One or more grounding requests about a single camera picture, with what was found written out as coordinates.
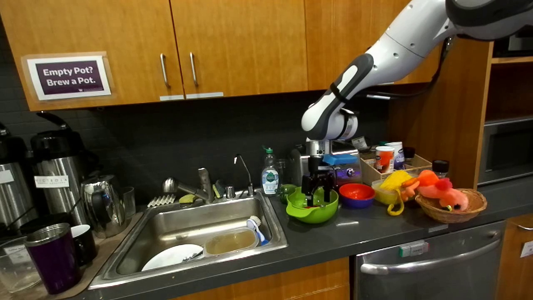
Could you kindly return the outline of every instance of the backsplash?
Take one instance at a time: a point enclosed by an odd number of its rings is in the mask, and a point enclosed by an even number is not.
[[[263,146],[286,156],[291,146],[304,143],[299,116],[319,94],[306,91],[53,113],[81,134],[105,171],[116,173],[121,184],[133,184],[136,201],[146,203],[161,191],[166,176],[198,186],[198,166],[206,166],[211,179],[243,186],[246,174],[233,164],[234,153],[243,154],[258,186]],[[384,138],[386,106],[386,101],[363,101],[358,134]],[[0,121],[26,144],[31,134],[55,128],[28,111],[3,28]]]

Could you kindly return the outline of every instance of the countertop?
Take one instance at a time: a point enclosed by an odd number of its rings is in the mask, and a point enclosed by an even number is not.
[[[278,198],[269,198],[288,239],[286,248],[194,269],[183,269],[158,278],[148,278],[141,283],[110,286],[105,289],[86,289],[81,296],[179,296],[313,263],[351,256],[381,246],[498,221],[513,214],[533,211],[533,196],[524,186],[533,186],[533,176],[481,186],[479,189],[488,199],[488,208],[479,216],[458,224],[438,223],[428,218],[416,204],[408,204],[401,216],[389,216],[386,214],[384,204],[379,203],[374,203],[366,209],[341,208],[323,224],[306,224],[289,218],[284,213],[284,204]]]

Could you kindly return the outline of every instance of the red bowl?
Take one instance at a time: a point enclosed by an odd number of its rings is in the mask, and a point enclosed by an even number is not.
[[[366,208],[373,204],[376,191],[364,183],[344,183],[338,188],[339,198],[346,206]]]

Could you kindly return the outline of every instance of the coffee maker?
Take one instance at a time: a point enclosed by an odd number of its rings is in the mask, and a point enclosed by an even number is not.
[[[16,234],[23,223],[38,214],[28,186],[30,174],[23,139],[11,136],[0,123],[0,223],[5,233]]]
[[[30,139],[35,184],[43,189],[50,213],[70,213],[73,223],[88,223],[80,183],[93,171],[96,156],[65,119],[51,113],[38,116],[55,123],[58,129],[40,131]]]

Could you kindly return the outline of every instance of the kitchen sink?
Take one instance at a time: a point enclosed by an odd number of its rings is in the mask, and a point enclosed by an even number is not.
[[[223,246],[226,236],[244,236],[239,233],[248,228],[246,219],[251,214],[258,216],[258,228],[268,241],[256,244],[256,241],[249,243],[249,238],[244,243],[229,239],[229,246]],[[141,271],[145,263],[156,253],[184,243],[203,246],[203,253],[186,261]],[[261,254],[284,246],[286,238],[274,209],[259,191],[253,196],[224,198],[199,206],[169,204],[150,208],[111,253],[90,289],[133,283],[189,268],[208,268],[213,263]]]

